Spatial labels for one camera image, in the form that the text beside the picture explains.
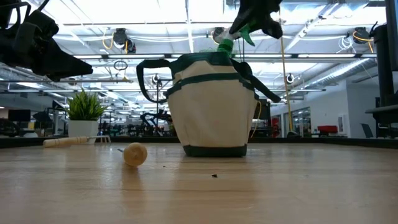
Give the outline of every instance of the ceiling duct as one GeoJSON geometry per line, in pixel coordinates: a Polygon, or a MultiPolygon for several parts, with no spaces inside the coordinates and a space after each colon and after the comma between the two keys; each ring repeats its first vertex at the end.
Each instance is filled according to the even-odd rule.
{"type": "Polygon", "coordinates": [[[309,80],[307,84],[301,84],[296,88],[313,88],[320,85],[331,85],[332,83],[338,83],[341,80],[375,66],[377,66],[376,59],[358,59],[348,64],[337,65],[309,80]]]}

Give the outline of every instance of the fluorescent light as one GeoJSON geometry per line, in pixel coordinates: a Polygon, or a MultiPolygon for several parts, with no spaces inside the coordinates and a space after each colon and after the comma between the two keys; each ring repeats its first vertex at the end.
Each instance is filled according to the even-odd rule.
{"type": "Polygon", "coordinates": [[[99,51],[100,51],[100,52],[105,52],[106,54],[109,54],[109,52],[106,51],[105,49],[100,49],[99,51]]]}
{"type": "Polygon", "coordinates": [[[355,54],[299,54],[299,58],[350,58],[355,54]]]}
{"type": "MultiPolygon", "coordinates": [[[[273,92],[286,92],[284,89],[269,89],[269,91],[273,92]]],[[[308,89],[308,90],[289,90],[289,91],[326,91],[325,89],[308,89]]]]}
{"type": "MultiPolygon", "coordinates": [[[[282,58],[282,54],[237,54],[235,58],[282,58]]],[[[285,54],[285,58],[291,58],[291,54],[285,54]]]]}
{"type": "Polygon", "coordinates": [[[164,55],[154,54],[154,55],[109,55],[109,58],[164,58],[164,55]]]}
{"type": "Polygon", "coordinates": [[[313,89],[304,90],[304,89],[302,89],[302,90],[293,90],[293,91],[295,91],[295,92],[298,92],[298,91],[326,91],[326,89],[319,89],[319,90],[313,90],[313,89]]]}
{"type": "Polygon", "coordinates": [[[43,86],[42,85],[38,85],[37,83],[27,83],[27,82],[20,82],[20,83],[17,83],[18,85],[23,85],[23,86],[26,86],[26,87],[31,87],[31,88],[42,88],[43,86]]]}
{"type": "Polygon", "coordinates": [[[74,90],[43,90],[46,93],[73,93],[74,90]]]}
{"type": "Polygon", "coordinates": [[[107,92],[106,95],[110,98],[114,98],[115,100],[119,99],[119,96],[113,92],[107,92]]]}
{"type": "Polygon", "coordinates": [[[137,112],[144,112],[144,111],[147,111],[148,109],[144,109],[144,108],[138,108],[138,109],[135,109],[134,111],[137,111],[137,112]]]}
{"type": "Polygon", "coordinates": [[[361,57],[362,58],[376,58],[377,55],[376,54],[362,54],[361,57]]]}
{"type": "Polygon", "coordinates": [[[85,92],[106,92],[107,90],[84,90],[85,92]]]}
{"type": "Polygon", "coordinates": [[[39,90],[7,90],[10,93],[38,93],[39,90]]]}
{"type": "Polygon", "coordinates": [[[78,59],[100,59],[102,56],[100,55],[74,55],[75,58],[78,59]]]}
{"type": "Polygon", "coordinates": [[[60,97],[60,98],[64,98],[64,96],[59,95],[58,93],[49,93],[50,95],[56,96],[56,97],[60,97]]]}
{"type": "MultiPolygon", "coordinates": [[[[125,93],[139,93],[141,90],[139,89],[133,89],[133,90],[112,90],[114,92],[125,92],[125,93]]],[[[156,92],[156,90],[147,90],[147,92],[156,92]]]]}

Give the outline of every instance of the hanging cable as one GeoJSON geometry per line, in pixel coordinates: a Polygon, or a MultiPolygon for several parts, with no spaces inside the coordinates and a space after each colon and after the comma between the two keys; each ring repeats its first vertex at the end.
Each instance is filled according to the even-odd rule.
{"type": "Polygon", "coordinates": [[[369,49],[370,49],[371,52],[373,53],[373,48],[372,48],[372,44],[371,44],[371,41],[373,41],[373,39],[360,38],[360,37],[358,37],[357,35],[355,35],[356,33],[357,33],[357,31],[354,31],[354,32],[353,32],[353,37],[354,37],[355,39],[358,39],[358,40],[367,42],[368,45],[369,45],[369,49]]]}
{"type": "Polygon", "coordinates": [[[106,48],[106,49],[111,49],[112,48],[112,46],[113,46],[113,35],[114,35],[114,32],[112,33],[112,38],[111,38],[111,46],[110,47],[108,47],[106,44],[105,44],[105,33],[106,32],[104,32],[104,36],[103,36],[103,38],[102,38],[102,44],[104,45],[104,47],[106,48]]]}
{"type": "Polygon", "coordinates": [[[372,48],[371,42],[368,41],[368,44],[369,44],[369,48],[371,49],[371,52],[372,52],[372,54],[373,54],[374,52],[373,52],[373,48],[372,48]]]}
{"type": "MultiPolygon", "coordinates": [[[[279,22],[282,24],[282,16],[280,15],[279,10],[279,22]]],[[[290,100],[289,100],[289,90],[287,89],[287,80],[286,80],[286,68],[285,68],[285,49],[284,49],[284,39],[280,39],[280,50],[282,53],[282,66],[284,69],[284,83],[285,83],[285,91],[286,91],[286,103],[287,103],[287,111],[289,112],[289,131],[293,130],[293,120],[292,120],[292,111],[290,110],[290,100]]]]}

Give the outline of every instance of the white wall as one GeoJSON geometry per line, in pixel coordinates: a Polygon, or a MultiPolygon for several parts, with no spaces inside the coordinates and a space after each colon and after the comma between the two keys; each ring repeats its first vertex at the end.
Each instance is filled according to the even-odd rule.
{"type": "MultiPolygon", "coordinates": [[[[337,86],[328,86],[323,92],[310,92],[302,101],[290,102],[291,110],[299,110],[309,107],[311,109],[311,129],[314,132],[318,126],[338,126],[338,117],[341,114],[348,114],[348,100],[345,80],[337,86]]],[[[284,113],[287,113],[287,105],[280,105],[271,108],[271,116],[282,115],[282,133],[284,133],[284,113]]],[[[346,122],[348,137],[350,136],[349,122],[346,122]]]]}
{"type": "Polygon", "coordinates": [[[7,109],[0,109],[0,118],[8,119],[8,110],[7,109]]]}
{"type": "Polygon", "coordinates": [[[347,84],[349,126],[352,138],[365,138],[361,124],[368,124],[373,136],[376,136],[376,120],[365,111],[376,107],[375,98],[379,95],[379,86],[376,84],[347,84]]]}

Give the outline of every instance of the bag handle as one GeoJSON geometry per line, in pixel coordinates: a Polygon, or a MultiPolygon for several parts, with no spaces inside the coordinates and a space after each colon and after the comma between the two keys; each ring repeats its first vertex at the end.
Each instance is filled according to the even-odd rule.
{"type": "Polygon", "coordinates": [[[147,90],[145,89],[144,83],[144,68],[169,68],[170,62],[166,59],[156,59],[156,60],[143,60],[137,65],[137,79],[139,88],[141,89],[144,97],[152,103],[165,103],[167,100],[153,100],[149,97],[147,90]]]}
{"type": "Polygon", "coordinates": [[[279,103],[281,98],[270,91],[258,78],[256,78],[250,68],[250,65],[246,62],[237,62],[232,60],[232,64],[237,72],[241,74],[241,76],[251,82],[255,89],[260,91],[264,96],[268,97],[268,99],[272,100],[274,103],[279,103]]]}

